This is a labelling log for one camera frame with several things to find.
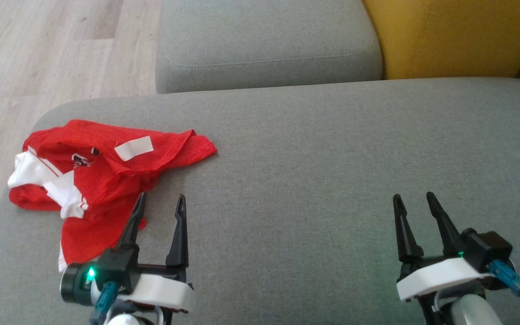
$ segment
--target gray ottoman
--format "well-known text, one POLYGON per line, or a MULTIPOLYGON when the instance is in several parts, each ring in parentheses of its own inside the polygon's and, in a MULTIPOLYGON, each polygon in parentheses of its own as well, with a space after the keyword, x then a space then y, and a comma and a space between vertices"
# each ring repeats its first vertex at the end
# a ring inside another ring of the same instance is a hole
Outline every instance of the gray ottoman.
MULTIPOLYGON (((163 263, 186 195, 197 310, 174 324, 423 323, 400 302, 392 195, 427 255, 442 250, 425 193, 459 229, 496 230, 520 270, 520 80, 394 80, 98 99, 81 118, 208 136, 218 154, 166 172, 149 193, 141 263, 163 263)), ((64 304, 56 213, 0 208, 0 324, 86 324, 64 304)), ((505 324, 520 298, 491 292, 505 324)))
POLYGON ((164 0, 158 93, 379 80, 360 0, 164 0))

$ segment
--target blue connector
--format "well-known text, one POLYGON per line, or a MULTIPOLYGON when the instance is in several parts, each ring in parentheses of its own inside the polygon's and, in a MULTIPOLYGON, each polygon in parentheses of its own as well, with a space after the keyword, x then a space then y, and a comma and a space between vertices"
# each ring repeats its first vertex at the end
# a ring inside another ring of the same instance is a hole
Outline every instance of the blue connector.
POLYGON ((520 297, 520 277, 507 264, 501 260, 494 260, 489 267, 489 272, 507 284, 515 296, 520 297))
POLYGON ((103 285, 102 293, 95 303, 95 309, 89 318, 90 325, 102 325, 106 321, 107 312, 116 301, 119 286, 116 282, 109 281, 103 285))

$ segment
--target wooden floor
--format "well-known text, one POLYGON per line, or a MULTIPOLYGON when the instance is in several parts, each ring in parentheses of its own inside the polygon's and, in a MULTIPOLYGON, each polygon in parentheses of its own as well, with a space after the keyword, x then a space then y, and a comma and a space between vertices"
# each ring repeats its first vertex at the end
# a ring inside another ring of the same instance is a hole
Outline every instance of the wooden floor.
POLYGON ((47 111, 155 94, 161 0, 0 0, 0 199, 14 155, 47 111))

